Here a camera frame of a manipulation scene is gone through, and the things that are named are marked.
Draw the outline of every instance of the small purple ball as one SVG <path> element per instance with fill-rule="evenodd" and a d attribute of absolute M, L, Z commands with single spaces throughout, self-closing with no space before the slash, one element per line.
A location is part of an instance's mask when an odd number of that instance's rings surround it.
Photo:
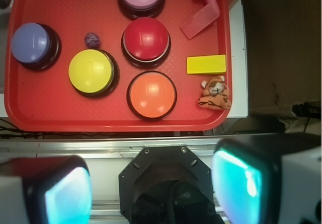
<path fill-rule="evenodd" d="M 85 44 L 88 48 L 99 48 L 100 38 L 95 33 L 88 33 L 85 36 Z"/>

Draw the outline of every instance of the tray rim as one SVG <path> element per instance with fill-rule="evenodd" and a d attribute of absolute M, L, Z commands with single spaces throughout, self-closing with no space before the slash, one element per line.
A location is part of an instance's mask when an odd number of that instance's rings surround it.
<path fill-rule="evenodd" d="M 18 6 L 20 4 L 20 0 L 15 0 L 12 8 L 11 15 L 15 15 L 16 11 L 18 10 Z M 226 55 L 226 84 L 230 86 L 230 96 L 229 99 L 232 101 L 232 70 L 231 70 L 231 46 L 230 46 L 230 27 L 229 27 L 229 9 L 228 9 L 228 1 L 227 0 L 221 0 L 220 3 L 222 4 L 222 7 L 224 10 L 220 12 L 220 20 L 223 20 L 223 26 L 224 26 L 224 37 L 225 37 L 225 55 Z M 14 17 L 10 17 L 9 27 L 8 27 L 8 36 L 13 35 L 13 28 L 14 28 Z M 5 70 L 5 94 L 4 94 L 4 100 L 5 100 L 5 109 L 6 112 L 11 119 L 11 121 L 18 126 L 21 129 L 24 129 L 26 131 L 69 131 L 69 132 L 79 132 L 79 131 L 94 131 L 94 132 L 125 132 L 124 128 L 126 128 L 126 131 L 129 132 L 135 132 L 135 131 L 204 131 L 208 129 L 212 129 L 218 125 L 220 125 L 229 114 L 229 110 L 218 110 L 222 111 L 222 113 L 219 115 L 219 117 L 205 123 L 205 124 L 195 124 L 195 125 L 189 125 L 189 124 L 175 124 L 175 125 L 114 125 L 114 126 L 108 126 L 105 124 L 102 125 L 90 125 L 90 124 L 84 124 L 83 122 L 89 123 L 89 122 L 95 122 L 93 120 L 89 121 L 82 121 L 81 124 L 79 124 L 79 120 L 75 121 L 63 121 L 63 120 L 34 120 L 33 125 L 30 125 L 31 119 L 26 118 L 25 116 L 21 115 L 21 117 L 18 117 L 15 114 L 15 109 L 10 106 L 10 97 L 8 92 L 10 91 L 10 80 L 12 77 L 10 74 L 10 67 L 8 66 L 8 62 L 10 62 L 10 55 L 11 55 L 11 37 L 8 37 L 7 40 L 7 52 L 6 52 L 6 70 Z M 53 125 L 52 122 L 59 122 L 57 125 Z"/>

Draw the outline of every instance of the yellow block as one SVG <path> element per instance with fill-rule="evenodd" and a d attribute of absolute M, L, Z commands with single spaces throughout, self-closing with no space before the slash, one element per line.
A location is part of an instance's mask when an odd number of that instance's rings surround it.
<path fill-rule="evenodd" d="M 222 74 L 226 72 L 226 55 L 187 58 L 187 74 Z"/>

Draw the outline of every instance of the stuffed tiger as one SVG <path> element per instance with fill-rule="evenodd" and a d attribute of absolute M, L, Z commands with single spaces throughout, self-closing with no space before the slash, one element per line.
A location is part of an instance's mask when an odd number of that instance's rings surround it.
<path fill-rule="evenodd" d="M 201 83 L 204 90 L 202 92 L 203 97 L 198 100 L 200 107 L 214 110 L 230 109 L 229 89 L 224 81 L 224 76 L 215 76 L 210 78 L 208 82 L 203 81 Z"/>

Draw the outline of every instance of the black cable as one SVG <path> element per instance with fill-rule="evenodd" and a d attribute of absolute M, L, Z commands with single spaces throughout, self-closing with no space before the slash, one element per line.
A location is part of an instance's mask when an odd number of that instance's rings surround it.
<path fill-rule="evenodd" d="M 110 137 L 114 135 L 114 132 L 110 133 L 98 133 L 98 132 L 44 132 L 43 135 L 58 135 L 58 136 L 86 136 L 91 138 L 98 138 L 98 137 Z"/>
<path fill-rule="evenodd" d="M 177 181 L 170 188 L 169 197 L 168 197 L 168 201 L 167 201 L 167 212 L 168 212 L 169 224 L 176 224 L 175 210 L 173 207 L 173 193 L 174 193 L 176 187 L 180 183 L 181 183 L 181 181 Z"/>
<path fill-rule="evenodd" d="M 35 134 L 27 134 L 25 135 L 25 138 L 33 138 L 33 137 L 38 137 L 39 135 Z M 9 138 L 14 138 L 14 137 L 20 137 L 19 135 L 15 134 L 0 134 L 0 139 L 9 139 Z"/>
<path fill-rule="evenodd" d="M 303 130 L 303 132 L 305 132 L 306 131 L 306 128 L 307 128 L 307 126 L 308 126 L 308 122 L 310 122 L 310 118 L 311 118 L 311 114 L 312 114 L 312 112 L 313 112 L 313 109 L 311 110 L 311 112 L 309 112 L 309 116 L 308 116 L 308 118 L 307 118 L 307 121 L 306 121 L 306 124 L 305 124 L 305 126 L 304 126 L 304 130 Z"/>
<path fill-rule="evenodd" d="M 10 132 L 18 132 L 18 133 L 21 133 L 21 131 L 19 129 L 6 128 L 6 127 L 1 127 L 1 126 L 0 126 L 0 131 L 10 131 Z"/>
<path fill-rule="evenodd" d="M 225 129 L 223 129 L 222 123 L 220 124 L 220 126 L 221 126 L 223 133 L 226 133 Z"/>
<path fill-rule="evenodd" d="M 9 121 L 4 120 L 4 119 L 2 119 L 2 118 L 0 118 L 0 120 L 1 120 L 1 121 L 3 121 L 3 122 L 6 122 L 7 124 L 9 124 L 9 125 L 13 126 L 13 127 L 14 127 L 14 128 L 16 128 L 17 130 L 19 130 L 17 126 L 15 126 L 14 124 L 10 123 Z M 24 139 L 26 139 L 26 138 L 24 137 L 24 134 L 23 134 L 22 132 L 20 132 L 20 134 L 21 134 L 21 136 L 22 136 Z"/>

